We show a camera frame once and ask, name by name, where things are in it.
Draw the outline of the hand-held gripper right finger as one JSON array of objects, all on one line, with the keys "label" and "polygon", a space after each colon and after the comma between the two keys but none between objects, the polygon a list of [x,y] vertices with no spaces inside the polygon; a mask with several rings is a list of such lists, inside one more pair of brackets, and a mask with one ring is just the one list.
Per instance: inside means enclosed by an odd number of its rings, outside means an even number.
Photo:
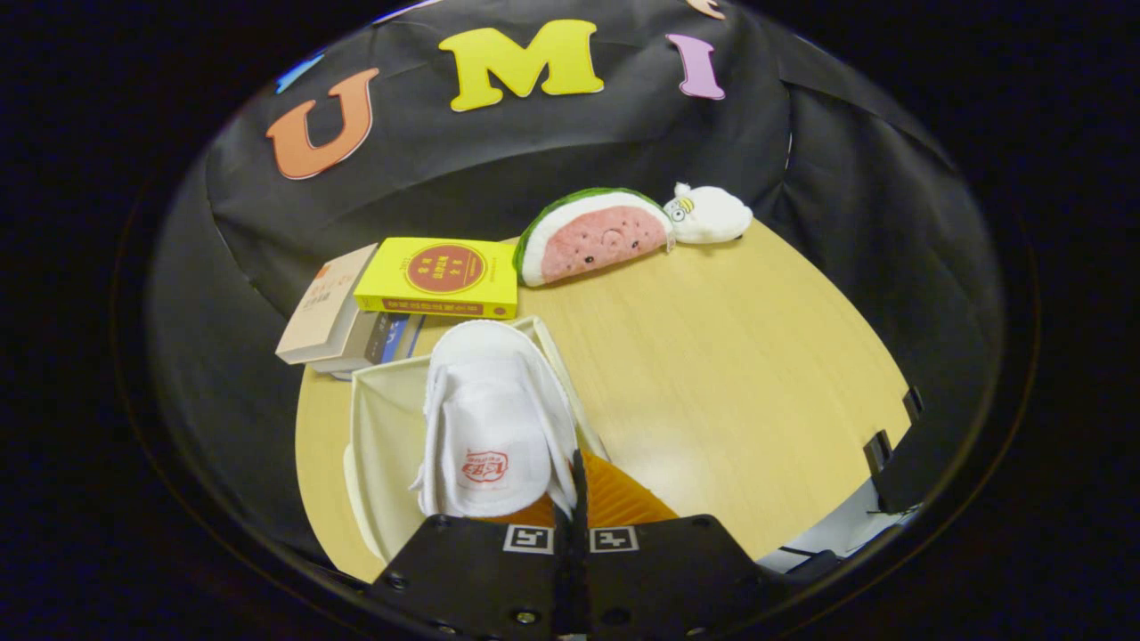
[{"label": "hand-held gripper right finger", "polygon": [[586,453],[578,609],[587,640],[712,640],[785,600],[785,583],[746,554],[712,516],[595,527]]}]

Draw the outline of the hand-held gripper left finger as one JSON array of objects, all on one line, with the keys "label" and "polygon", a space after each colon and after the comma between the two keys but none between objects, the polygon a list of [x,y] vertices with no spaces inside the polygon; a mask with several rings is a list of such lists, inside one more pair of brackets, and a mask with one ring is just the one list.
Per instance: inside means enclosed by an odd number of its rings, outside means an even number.
[{"label": "hand-held gripper left finger", "polygon": [[553,526],[429,516],[367,597],[432,638],[575,638],[575,520]]}]

